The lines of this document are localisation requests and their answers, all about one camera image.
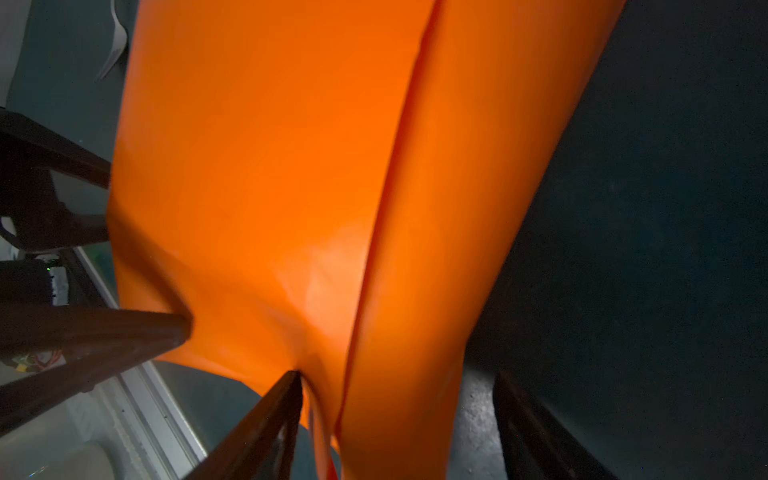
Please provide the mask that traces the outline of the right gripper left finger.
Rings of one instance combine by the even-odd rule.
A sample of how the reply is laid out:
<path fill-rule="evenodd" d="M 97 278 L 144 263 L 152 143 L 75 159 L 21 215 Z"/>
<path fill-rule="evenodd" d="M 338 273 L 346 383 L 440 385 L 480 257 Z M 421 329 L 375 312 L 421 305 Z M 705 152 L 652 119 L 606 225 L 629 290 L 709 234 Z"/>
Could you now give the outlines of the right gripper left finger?
<path fill-rule="evenodd" d="M 291 474 L 303 406 L 301 374 L 284 373 L 257 405 L 198 466 L 189 479 L 253 479 L 281 442 L 276 479 Z"/>

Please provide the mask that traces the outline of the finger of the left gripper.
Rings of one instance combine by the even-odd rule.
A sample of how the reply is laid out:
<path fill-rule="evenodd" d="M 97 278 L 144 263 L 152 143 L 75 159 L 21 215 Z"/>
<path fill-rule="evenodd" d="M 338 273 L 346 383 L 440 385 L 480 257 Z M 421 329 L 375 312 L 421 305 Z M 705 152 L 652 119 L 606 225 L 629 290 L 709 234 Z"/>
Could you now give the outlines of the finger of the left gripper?
<path fill-rule="evenodd" d="M 30 118 L 1 110 L 1 237 L 24 252 L 51 252 L 109 240 L 106 217 L 70 211 L 52 174 L 109 188 L 111 163 Z"/>
<path fill-rule="evenodd" d="M 1 386 L 1 434 L 179 347 L 191 327 L 189 318 L 172 313 L 3 303 L 3 358 L 60 350 L 65 363 Z"/>

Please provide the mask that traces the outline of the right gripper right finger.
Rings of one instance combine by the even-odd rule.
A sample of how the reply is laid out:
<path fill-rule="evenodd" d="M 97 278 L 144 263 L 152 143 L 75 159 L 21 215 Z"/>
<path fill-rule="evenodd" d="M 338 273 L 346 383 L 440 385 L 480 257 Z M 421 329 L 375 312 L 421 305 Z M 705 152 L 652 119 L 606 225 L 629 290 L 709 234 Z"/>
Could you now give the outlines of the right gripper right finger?
<path fill-rule="evenodd" d="M 493 407 L 509 479 L 617 478 L 507 372 L 495 376 Z"/>

